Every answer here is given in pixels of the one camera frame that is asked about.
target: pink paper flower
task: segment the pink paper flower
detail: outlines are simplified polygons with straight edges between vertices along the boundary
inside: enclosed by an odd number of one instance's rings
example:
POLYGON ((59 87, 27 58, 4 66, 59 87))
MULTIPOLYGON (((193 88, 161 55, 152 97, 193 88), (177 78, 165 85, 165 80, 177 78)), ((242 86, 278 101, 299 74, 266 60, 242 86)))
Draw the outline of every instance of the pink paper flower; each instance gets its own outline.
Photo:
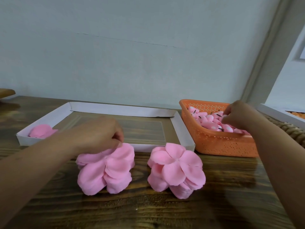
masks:
POLYGON ((78 185, 86 195, 95 195, 105 186, 109 193, 117 194, 132 181, 129 171, 135 166, 134 158, 134 148, 128 143, 98 154, 80 154, 76 159, 78 185))
POLYGON ((206 177, 202 161, 196 153, 173 143, 152 150, 147 162, 151 168, 148 183, 158 192, 168 187, 180 199, 203 187, 206 177))

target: wooden table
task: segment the wooden table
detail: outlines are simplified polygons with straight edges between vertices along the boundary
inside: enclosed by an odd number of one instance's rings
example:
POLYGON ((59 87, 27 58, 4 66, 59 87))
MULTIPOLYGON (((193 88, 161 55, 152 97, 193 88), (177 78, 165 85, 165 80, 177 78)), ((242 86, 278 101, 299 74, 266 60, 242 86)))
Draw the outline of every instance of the wooden table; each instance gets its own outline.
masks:
MULTIPOLYGON (((18 131, 66 102, 18 96, 0 103, 0 157, 22 149, 18 131)), ((84 195, 71 160, 6 228, 294 228, 259 159, 199 156, 207 182, 187 200, 149 187, 147 153, 136 153, 133 180, 115 195, 84 195)))

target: cardboard box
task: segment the cardboard box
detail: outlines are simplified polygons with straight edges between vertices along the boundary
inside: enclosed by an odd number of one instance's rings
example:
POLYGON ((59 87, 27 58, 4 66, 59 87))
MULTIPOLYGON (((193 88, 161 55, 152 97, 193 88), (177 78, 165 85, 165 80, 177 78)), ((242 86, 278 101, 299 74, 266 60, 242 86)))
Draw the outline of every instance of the cardboard box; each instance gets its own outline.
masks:
POLYGON ((191 135, 175 110, 84 102, 68 102, 60 106, 22 129, 17 138, 21 146, 30 146, 42 140, 28 137, 37 125, 48 124, 62 131, 101 115, 117 119, 124 129, 125 142, 137 152, 151 152, 166 142, 180 144, 191 151, 195 149, 191 135))
POLYGON ((302 119, 298 116, 289 113, 289 112, 305 112, 305 109, 275 107, 269 104, 260 104, 257 107, 257 110, 281 122, 288 122, 295 125, 296 127, 305 130, 305 119, 302 119))

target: perforated basket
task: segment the perforated basket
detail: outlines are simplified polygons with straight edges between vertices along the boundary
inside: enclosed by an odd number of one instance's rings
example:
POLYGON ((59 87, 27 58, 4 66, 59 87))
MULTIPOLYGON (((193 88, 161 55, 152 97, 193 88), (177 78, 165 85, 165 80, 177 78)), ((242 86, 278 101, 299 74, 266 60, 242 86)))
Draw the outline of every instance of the perforated basket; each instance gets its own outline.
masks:
POLYGON ((201 127, 196 123, 191 113, 190 106, 198 108, 200 112, 223 111, 229 104, 201 101, 201 100, 180 100, 182 107, 182 120, 185 123, 196 147, 202 154, 235 156, 235 157, 258 157, 255 142, 251 136, 239 133, 218 132, 201 127))

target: white box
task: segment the white box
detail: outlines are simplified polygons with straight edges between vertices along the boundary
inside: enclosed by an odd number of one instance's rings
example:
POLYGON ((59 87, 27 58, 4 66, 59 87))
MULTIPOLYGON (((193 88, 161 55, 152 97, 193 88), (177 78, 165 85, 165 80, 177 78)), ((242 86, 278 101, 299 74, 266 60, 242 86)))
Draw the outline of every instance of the white box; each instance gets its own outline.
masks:
MULTIPOLYGON (((195 142, 193 141, 189 131, 183 123, 179 113, 175 110, 161 109, 161 108, 146 108, 123 106, 113 104, 95 104, 84 102, 68 102, 59 108, 51 111, 47 115, 36 120, 28 127, 22 129, 16 134, 19 144, 21 146, 30 146, 43 140, 41 138, 28 137, 33 127, 41 124, 48 124, 54 127, 72 112, 87 112, 108 115, 124 115, 136 117, 170 117, 173 127, 176 131, 179 142, 187 150, 194 151, 195 142)), ((147 145, 147 144, 131 144, 137 152, 151 152, 153 148, 164 145, 147 145)))
POLYGON ((300 108, 291 108, 291 107, 275 107, 271 106, 269 104, 260 104, 257 107, 257 110, 265 113, 274 119, 277 119, 281 122, 288 122, 296 127, 299 127, 303 130, 305 130, 305 119, 302 119, 300 117, 297 117, 295 115, 292 115, 289 112, 305 112, 305 109, 300 109, 300 108))

